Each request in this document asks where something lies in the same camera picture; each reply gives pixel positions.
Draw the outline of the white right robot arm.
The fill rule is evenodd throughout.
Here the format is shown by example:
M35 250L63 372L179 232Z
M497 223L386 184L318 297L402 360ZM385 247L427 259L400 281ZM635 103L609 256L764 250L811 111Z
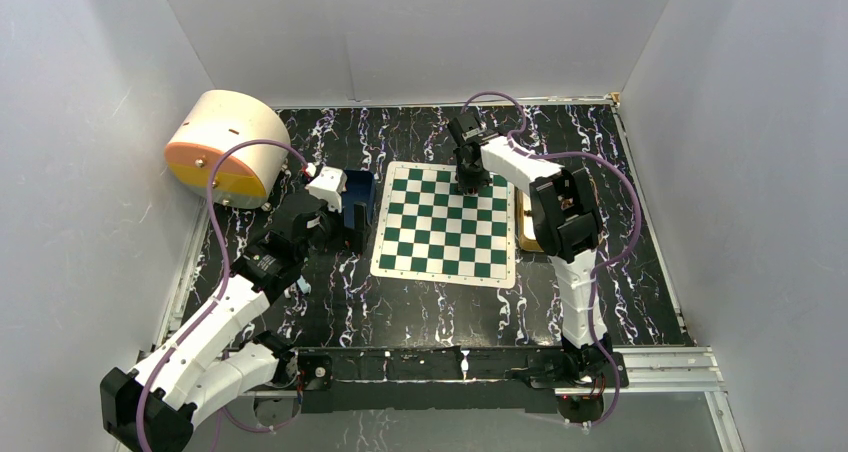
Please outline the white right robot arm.
M562 307L564 357L548 374L590 385L606 362L600 350L606 326L593 296L602 220L588 174L535 156L472 112L452 118L448 131L461 193L476 194L502 178L530 199L535 240L553 267Z

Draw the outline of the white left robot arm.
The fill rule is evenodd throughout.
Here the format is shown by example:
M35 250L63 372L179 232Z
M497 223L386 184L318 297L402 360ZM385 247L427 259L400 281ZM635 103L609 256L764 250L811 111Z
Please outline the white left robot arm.
M100 383L104 430L132 451L182 451L195 429L241 393L294 383L292 346L271 332L219 355L302 276L313 253L367 247L375 187L348 186L332 208L306 190L286 196L268 231L230 263L218 290L174 336L130 371Z

